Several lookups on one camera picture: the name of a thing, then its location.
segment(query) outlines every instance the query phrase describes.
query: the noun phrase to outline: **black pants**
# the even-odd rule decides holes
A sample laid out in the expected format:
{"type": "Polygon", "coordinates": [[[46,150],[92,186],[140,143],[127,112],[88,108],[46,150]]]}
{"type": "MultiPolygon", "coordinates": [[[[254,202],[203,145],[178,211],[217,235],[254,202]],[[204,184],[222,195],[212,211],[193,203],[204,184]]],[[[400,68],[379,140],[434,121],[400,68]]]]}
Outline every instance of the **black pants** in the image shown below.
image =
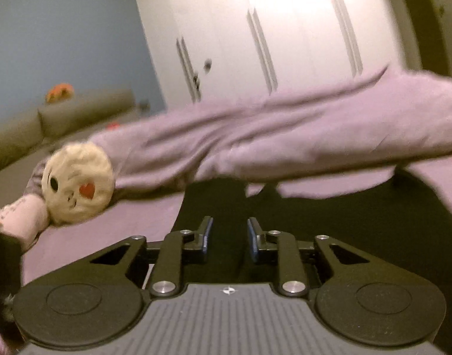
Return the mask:
{"type": "Polygon", "coordinates": [[[447,315],[434,344],[452,354],[452,215],[418,178],[396,170],[369,190],[324,200],[282,198],[272,186],[247,198],[246,183],[215,179],[187,188],[172,230],[197,229],[214,218],[206,264],[184,268],[186,283],[272,282],[275,269],[254,265],[249,256],[247,219],[263,230],[281,230],[297,240],[320,234],[380,257],[436,284],[447,315]]]}

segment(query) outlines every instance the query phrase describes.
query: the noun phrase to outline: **yellow round plush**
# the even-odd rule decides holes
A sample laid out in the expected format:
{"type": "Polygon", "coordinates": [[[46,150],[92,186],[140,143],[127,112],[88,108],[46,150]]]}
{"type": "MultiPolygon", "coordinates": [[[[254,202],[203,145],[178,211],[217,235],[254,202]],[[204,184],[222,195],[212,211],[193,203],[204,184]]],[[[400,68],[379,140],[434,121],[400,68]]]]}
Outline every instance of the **yellow round plush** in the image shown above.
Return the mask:
{"type": "Polygon", "coordinates": [[[42,193],[55,224],[79,223],[103,212],[114,191],[105,152],[93,143],[70,143],[45,165],[42,193]]]}

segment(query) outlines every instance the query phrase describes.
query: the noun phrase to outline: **gray gripper base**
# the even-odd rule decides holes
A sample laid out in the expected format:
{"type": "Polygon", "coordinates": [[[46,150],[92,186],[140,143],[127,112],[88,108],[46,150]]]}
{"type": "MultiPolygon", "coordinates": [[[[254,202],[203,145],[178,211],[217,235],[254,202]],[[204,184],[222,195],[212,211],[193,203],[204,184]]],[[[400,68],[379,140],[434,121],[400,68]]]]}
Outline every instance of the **gray gripper base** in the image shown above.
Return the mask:
{"type": "Polygon", "coordinates": [[[389,350],[358,346],[325,328],[303,300],[268,284],[190,284],[184,294],[155,300],[130,332],[78,351],[30,343],[20,355],[441,355],[430,343],[389,350]]]}

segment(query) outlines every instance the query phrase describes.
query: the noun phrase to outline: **orange plush toy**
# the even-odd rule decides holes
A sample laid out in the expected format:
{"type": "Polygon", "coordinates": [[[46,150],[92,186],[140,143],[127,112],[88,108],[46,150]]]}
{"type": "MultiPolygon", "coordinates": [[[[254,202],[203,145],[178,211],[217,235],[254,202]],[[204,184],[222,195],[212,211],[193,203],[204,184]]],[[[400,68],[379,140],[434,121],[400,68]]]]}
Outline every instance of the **orange plush toy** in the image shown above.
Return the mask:
{"type": "Polygon", "coordinates": [[[54,86],[45,95],[47,104],[56,103],[58,101],[69,99],[73,96],[74,90],[70,84],[62,83],[54,86]]]}

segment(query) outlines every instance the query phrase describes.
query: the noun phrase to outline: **white wardrobe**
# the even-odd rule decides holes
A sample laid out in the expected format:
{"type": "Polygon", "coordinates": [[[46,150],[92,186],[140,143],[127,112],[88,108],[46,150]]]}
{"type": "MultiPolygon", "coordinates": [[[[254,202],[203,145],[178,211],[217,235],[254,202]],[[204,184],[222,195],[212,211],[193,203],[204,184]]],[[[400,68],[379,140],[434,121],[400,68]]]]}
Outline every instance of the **white wardrobe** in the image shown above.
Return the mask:
{"type": "Polygon", "coordinates": [[[304,92],[404,52],[389,0],[137,0],[168,108],[304,92]]]}

